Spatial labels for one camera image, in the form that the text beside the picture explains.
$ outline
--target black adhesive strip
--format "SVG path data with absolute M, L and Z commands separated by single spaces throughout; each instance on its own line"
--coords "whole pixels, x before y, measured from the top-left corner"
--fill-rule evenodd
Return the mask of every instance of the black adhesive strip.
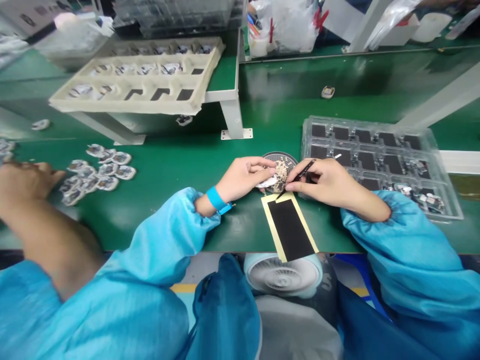
M 388 168 L 392 174 L 402 175 L 404 173 L 402 164 L 400 163 L 397 155 L 385 155 L 383 158 L 383 163 L 388 165 Z
M 358 140 L 364 144 L 371 144 L 372 143 L 372 135 L 368 130 L 355 130 L 355 135 L 358 136 Z
M 178 94 L 178 97 L 176 98 L 177 101 L 186 101 L 188 99 L 190 99 L 190 97 L 192 96 L 192 94 L 194 93 L 193 90 L 191 89 L 183 89 L 182 91 L 180 91 L 180 94 Z
M 311 135 L 316 138 L 326 138 L 327 130 L 324 125 L 312 125 L 311 126 Z
M 166 87 L 159 87 L 151 97 L 150 101 L 157 101 L 160 99 L 162 94 L 170 95 L 170 89 Z
M 328 149 L 323 146 L 311 146 L 310 156 L 315 159 L 326 159 Z
M 420 138 L 418 136 L 405 135 L 403 137 L 403 141 L 410 143 L 410 147 L 413 150 L 422 150 L 422 146 L 420 145 Z
M 352 152 L 350 150 L 334 148 L 333 156 L 335 157 L 338 154 L 341 154 L 341 156 L 336 160 L 340 163 L 340 165 L 346 167 L 352 166 Z
M 333 133 L 337 140 L 348 140 L 350 138 L 350 132 L 346 127 L 334 127 Z
M 268 208 L 287 261 L 315 254 L 292 200 L 270 201 Z
M 144 91 L 142 89 L 132 89 L 130 92 L 126 95 L 124 100 L 129 100 L 134 94 L 142 95 Z
M 360 180 L 360 184 L 367 188 L 370 191 L 377 191 L 380 190 L 380 181 L 376 179 L 362 179 Z
M 395 140 L 395 135 L 390 132 L 381 132 L 378 134 L 378 137 L 383 140 L 385 146 L 398 147 L 397 141 Z
M 359 152 L 358 161 L 361 162 L 361 167 L 365 170 L 377 170 L 377 166 L 375 165 L 375 158 L 371 152 Z

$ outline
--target white container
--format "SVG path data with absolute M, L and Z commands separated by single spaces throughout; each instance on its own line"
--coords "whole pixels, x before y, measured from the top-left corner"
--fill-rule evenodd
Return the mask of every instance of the white container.
M 419 43 L 433 41 L 452 21 L 452 17 L 439 12 L 430 12 L 421 18 L 420 27 L 411 37 Z
M 413 14 L 405 26 L 395 26 L 380 42 L 380 46 L 403 46 L 419 29 L 420 22 L 417 15 Z

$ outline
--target beige plastic tray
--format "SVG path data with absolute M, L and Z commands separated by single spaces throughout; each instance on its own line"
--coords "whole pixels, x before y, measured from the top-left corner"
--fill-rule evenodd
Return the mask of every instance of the beige plastic tray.
M 179 47 L 186 47 L 187 52 L 175 54 Z M 210 53 L 198 53 L 208 47 Z M 224 48 L 220 37 L 108 43 L 101 55 L 79 70 L 49 102 L 63 113 L 196 115 Z M 181 64 L 182 70 L 163 74 L 162 66 L 167 64 Z M 142 74 L 145 65 L 154 69 Z M 119 67 L 125 66 L 127 70 L 120 73 Z M 70 93 L 78 86 L 91 90 L 72 97 Z

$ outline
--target hand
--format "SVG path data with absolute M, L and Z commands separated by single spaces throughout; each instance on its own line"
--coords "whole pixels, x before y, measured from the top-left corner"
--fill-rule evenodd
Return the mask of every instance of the hand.
M 215 186 L 216 191 L 224 203 L 235 201 L 248 194 L 261 182 L 271 178 L 276 169 L 277 164 L 264 157 L 236 158 Z
M 335 159 L 317 159 L 313 163 L 308 172 L 314 184 L 306 183 L 305 176 L 298 182 L 292 182 L 310 160 L 304 159 L 288 174 L 287 191 L 300 192 L 322 203 L 353 211 L 370 222 L 383 222 L 390 217 L 389 206 L 356 182 Z
M 0 166 L 0 210 L 8 211 L 17 203 L 46 199 L 64 176 L 65 171 L 52 171 L 46 162 L 3 164 Z

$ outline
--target plastic tray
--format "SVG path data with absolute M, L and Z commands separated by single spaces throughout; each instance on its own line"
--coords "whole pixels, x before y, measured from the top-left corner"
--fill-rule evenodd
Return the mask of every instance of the plastic tray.
M 175 53 L 180 48 L 184 53 Z M 224 48 L 220 37 L 110 42 L 104 57 L 91 60 L 49 101 L 63 113 L 196 115 Z M 205 49 L 209 53 L 199 53 Z M 168 64 L 181 69 L 163 74 Z M 153 68 L 145 73 L 145 66 Z M 92 90 L 72 97 L 79 86 Z
M 369 190 L 392 190 L 408 184 L 407 195 L 437 221 L 464 218 L 457 194 L 445 171 L 429 128 L 406 128 L 378 122 L 310 116 L 303 123 L 302 159 L 333 158 Z M 425 167 L 418 168 L 421 162 Z M 441 198 L 441 213 L 419 201 L 421 195 Z

